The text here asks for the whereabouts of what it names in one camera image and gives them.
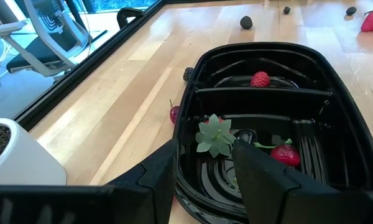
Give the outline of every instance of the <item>wooden table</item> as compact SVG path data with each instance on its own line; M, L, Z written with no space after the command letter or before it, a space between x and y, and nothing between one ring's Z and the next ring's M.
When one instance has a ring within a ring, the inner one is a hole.
M285 6L292 8L283 15ZM349 17L345 10L356 6ZM373 0L221 1L165 6L65 98L31 133L66 168L68 184L97 185L170 139L169 100L182 75L219 45L283 41L308 45L332 64L373 135L373 32L359 33ZM239 20L250 16L252 30ZM173 206L170 223L197 223Z

